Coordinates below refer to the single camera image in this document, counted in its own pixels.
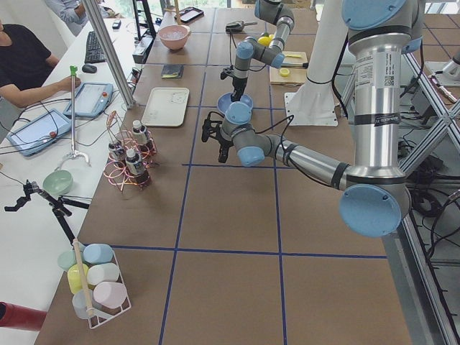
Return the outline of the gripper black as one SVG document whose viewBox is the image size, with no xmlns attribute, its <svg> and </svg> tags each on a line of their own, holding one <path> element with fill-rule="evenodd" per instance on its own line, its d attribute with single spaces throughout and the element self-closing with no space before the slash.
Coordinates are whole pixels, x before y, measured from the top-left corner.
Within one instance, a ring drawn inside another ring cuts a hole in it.
<svg viewBox="0 0 460 345">
<path fill-rule="evenodd" d="M 231 101 L 239 101 L 247 86 L 248 70 L 240 70 L 231 65 L 230 67 L 224 68 L 220 75 L 221 80 L 227 77 L 232 78 L 232 85 L 234 87 L 233 93 L 231 94 Z"/>
<path fill-rule="evenodd" d="M 209 139 L 215 139 L 219 144 L 218 161 L 226 163 L 229 155 L 229 148 L 234 144 L 230 139 L 224 137 L 221 133 L 222 121 L 205 120 L 202 126 L 201 141 L 206 143 Z"/>
</svg>

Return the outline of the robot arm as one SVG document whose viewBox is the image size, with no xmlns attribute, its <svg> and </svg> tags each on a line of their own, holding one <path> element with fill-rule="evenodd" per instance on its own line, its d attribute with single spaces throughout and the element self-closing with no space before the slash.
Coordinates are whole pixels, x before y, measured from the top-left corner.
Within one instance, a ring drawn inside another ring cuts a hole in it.
<svg viewBox="0 0 460 345">
<path fill-rule="evenodd" d="M 232 67 L 222 72 L 234 87 L 221 121 L 206 119 L 201 139 L 215 139 L 220 162 L 231 147 L 245 167 L 271 157 L 310 179 L 342 190 L 339 212 L 358 234 L 392 233 L 410 208 L 405 173 L 397 160 L 400 125 L 401 57 L 422 43 L 423 1 L 327 1 L 308 66 L 305 83 L 287 102 L 294 124 L 313 124 L 331 92 L 334 69 L 347 47 L 354 65 L 355 108 L 352 121 L 354 163 L 340 162 L 286 139 L 261 134 L 251 123 L 252 111 L 242 101 L 251 61 L 280 68 L 286 39 L 295 26 L 290 8 L 281 1 L 258 1 L 255 16 L 275 25 L 275 37 L 264 46 L 253 37 L 240 42 Z"/>
<path fill-rule="evenodd" d="M 272 39 L 267 41 L 247 37 L 236 48 L 236 58 L 230 68 L 224 68 L 221 79 L 232 78 L 234 87 L 230 94 L 230 101 L 239 101 L 244 95 L 249 76 L 249 68 L 252 60 L 258 60 L 273 68 L 280 68 L 285 59 L 283 50 L 285 41 L 295 26 L 294 15 L 291 8 L 281 1 L 256 1 L 254 15 L 276 26 Z"/>
</svg>

